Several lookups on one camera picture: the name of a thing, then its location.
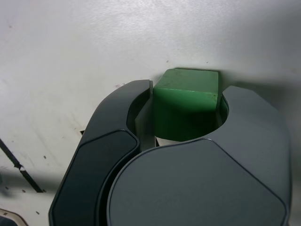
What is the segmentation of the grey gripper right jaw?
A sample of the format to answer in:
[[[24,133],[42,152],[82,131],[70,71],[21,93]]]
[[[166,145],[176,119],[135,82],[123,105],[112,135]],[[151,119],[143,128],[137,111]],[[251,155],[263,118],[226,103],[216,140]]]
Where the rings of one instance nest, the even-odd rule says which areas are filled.
[[[229,114],[199,139],[142,152],[117,175],[110,226],[285,226],[291,144],[279,112],[254,91],[223,92]]]

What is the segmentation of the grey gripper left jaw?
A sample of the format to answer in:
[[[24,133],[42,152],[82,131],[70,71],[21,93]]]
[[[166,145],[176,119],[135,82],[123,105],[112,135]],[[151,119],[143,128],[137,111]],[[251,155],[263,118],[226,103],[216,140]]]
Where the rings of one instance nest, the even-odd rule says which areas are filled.
[[[49,210],[52,226],[105,226],[111,185],[140,152],[135,119],[151,98],[152,81],[129,82],[94,111]]]

